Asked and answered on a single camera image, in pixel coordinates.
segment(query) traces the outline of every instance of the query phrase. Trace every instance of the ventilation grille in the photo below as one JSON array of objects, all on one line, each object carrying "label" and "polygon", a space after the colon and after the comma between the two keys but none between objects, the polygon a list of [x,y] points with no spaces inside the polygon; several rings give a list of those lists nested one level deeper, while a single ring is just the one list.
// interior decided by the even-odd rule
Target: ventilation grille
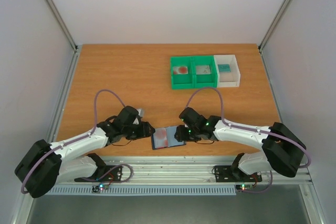
[{"label": "ventilation grille", "polygon": [[96,186],[58,185],[48,195],[101,195],[101,196],[146,196],[146,195],[236,195],[234,186],[187,186],[187,185],[112,185],[100,191]]}]

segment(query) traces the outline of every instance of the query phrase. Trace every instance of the wooden tabletop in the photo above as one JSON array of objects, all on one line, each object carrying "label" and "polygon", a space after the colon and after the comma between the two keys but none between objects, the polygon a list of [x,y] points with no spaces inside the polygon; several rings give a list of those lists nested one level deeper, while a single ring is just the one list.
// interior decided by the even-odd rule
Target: wooden tabletop
[{"label": "wooden tabletop", "polygon": [[[170,57],[188,55],[236,55],[241,73],[240,87],[220,88],[225,118],[251,125],[279,121],[273,96],[255,44],[163,44],[83,45],[57,139],[64,140],[93,127],[93,98],[100,89],[117,93],[126,105],[143,108],[143,121],[157,127],[181,124],[178,115],[195,89],[172,90]],[[219,98],[213,90],[199,92],[191,107],[208,117],[220,115]],[[98,98],[98,122],[122,109],[109,93]],[[122,139],[118,144],[125,144]],[[256,149],[232,142],[212,145],[187,143],[182,147],[152,150],[150,138],[129,145],[107,146],[98,155],[236,155]]]}]

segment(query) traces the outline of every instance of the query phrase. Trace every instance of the robotic arm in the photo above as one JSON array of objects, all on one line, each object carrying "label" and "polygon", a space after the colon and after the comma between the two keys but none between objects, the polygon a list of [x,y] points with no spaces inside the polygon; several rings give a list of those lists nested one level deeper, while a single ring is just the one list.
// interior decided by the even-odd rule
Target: robotic arm
[{"label": "robotic arm", "polygon": [[223,122],[220,116],[212,115],[206,119],[190,107],[186,107],[179,117],[185,125],[176,129],[178,141],[232,141],[260,150],[253,154],[241,153],[235,158],[230,173],[237,182],[242,181],[245,174],[272,169],[286,177],[295,177],[306,149],[282,123],[260,127],[228,120]]},{"label": "robotic arm", "polygon": [[[141,117],[141,109],[125,106],[118,116],[112,116],[78,136],[51,144],[37,141],[16,167],[15,174],[21,182],[26,180],[25,187],[33,198],[70,179],[89,177],[97,180],[109,170],[108,166],[96,154],[81,155],[118,142],[122,137],[136,140],[151,136],[155,129],[148,122],[142,122]],[[51,154],[31,172],[48,152]]]}]

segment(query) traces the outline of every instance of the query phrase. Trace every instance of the white backdrop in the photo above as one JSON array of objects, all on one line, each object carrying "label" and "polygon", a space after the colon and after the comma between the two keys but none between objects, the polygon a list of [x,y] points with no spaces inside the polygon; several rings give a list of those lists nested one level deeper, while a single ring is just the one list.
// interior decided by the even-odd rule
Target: white backdrop
[{"label": "white backdrop", "polygon": [[77,44],[259,44],[282,1],[54,0]]},{"label": "white backdrop", "polygon": [[21,182],[14,169],[46,137],[72,50],[44,0],[0,0],[0,223]]},{"label": "white backdrop", "polygon": [[282,119],[312,154],[327,223],[336,223],[335,3],[293,0],[264,50]]}]

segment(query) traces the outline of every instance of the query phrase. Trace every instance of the gray floor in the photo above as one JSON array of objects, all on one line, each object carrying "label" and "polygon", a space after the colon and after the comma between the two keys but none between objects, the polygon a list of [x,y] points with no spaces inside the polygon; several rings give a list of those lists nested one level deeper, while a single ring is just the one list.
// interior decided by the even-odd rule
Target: gray floor
[{"label": "gray floor", "polygon": [[298,186],[237,196],[43,196],[32,224],[309,223]]}]

